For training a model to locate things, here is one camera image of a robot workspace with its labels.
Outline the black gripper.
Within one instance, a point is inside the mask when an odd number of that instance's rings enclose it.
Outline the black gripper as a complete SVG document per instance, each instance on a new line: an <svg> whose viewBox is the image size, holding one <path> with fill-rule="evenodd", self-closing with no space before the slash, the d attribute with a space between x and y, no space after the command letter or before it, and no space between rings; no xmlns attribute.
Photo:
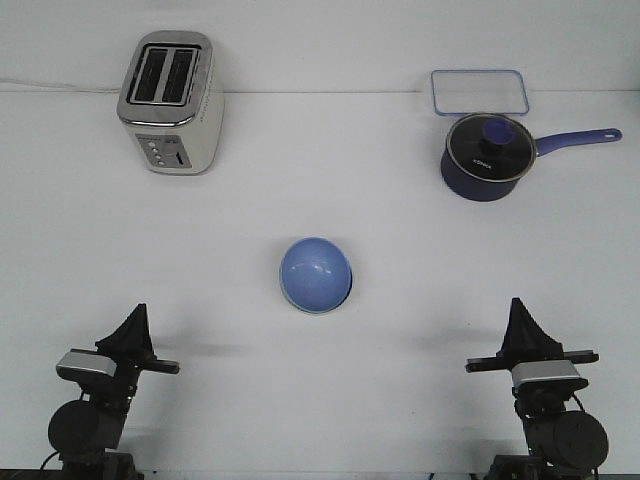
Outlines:
<svg viewBox="0 0 640 480"><path fill-rule="evenodd" d="M518 350L530 358L559 359L505 359L513 356ZM508 324L499 356L468 359L465 369L468 373L506 370L511 374L513 367L523 362L570 360L576 368L578 364L590 364L599 360L599 355L593 351L570 351L564 354L563 345L543 331L518 297L511 300ZM519 388L514 387L512 381L515 410L518 415L550 415L563 412L566 410L565 403L576 391L586 388L588 384L588 380L582 376L579 380L543 381L524 384Z"/></svg>
<svg viewBox="0 0 640 480"><path fill-rule="evenodd" d="M116 373L113 378L77 384L84 394L89 395L92 403L107 411L129 411L143 371L172 375L180 371L178 362L156 357L145 303L137 305L112 334L96 341L95 346L99 354L116 362Z"/></svg>

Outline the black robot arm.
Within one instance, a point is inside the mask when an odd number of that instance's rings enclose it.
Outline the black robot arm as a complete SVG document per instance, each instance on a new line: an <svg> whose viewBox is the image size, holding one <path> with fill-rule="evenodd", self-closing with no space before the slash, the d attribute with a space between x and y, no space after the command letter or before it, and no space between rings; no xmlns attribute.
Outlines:
<svg viewBox="0 0 640 480"><path fill-rule="evenodd" d="M56 410L48 426L49 442L62 462L60 477L143 479L133 456L117 451L139 377L144 371L176 375L180 365L156 356L144 303L95 346L69 350L55 367L81 391Z"/></svg>
<svg viewBox="0 0 640 480"><path fill-rule="evenodd" d="M599 360L592 350L566 351L544 332L521 299L511 300L501 348L471 358L469 373L505 370L527 453L494 457L487 479L596 479L609 453L603 425L586 412L576 392L589 382L576 366Z"/></svg>

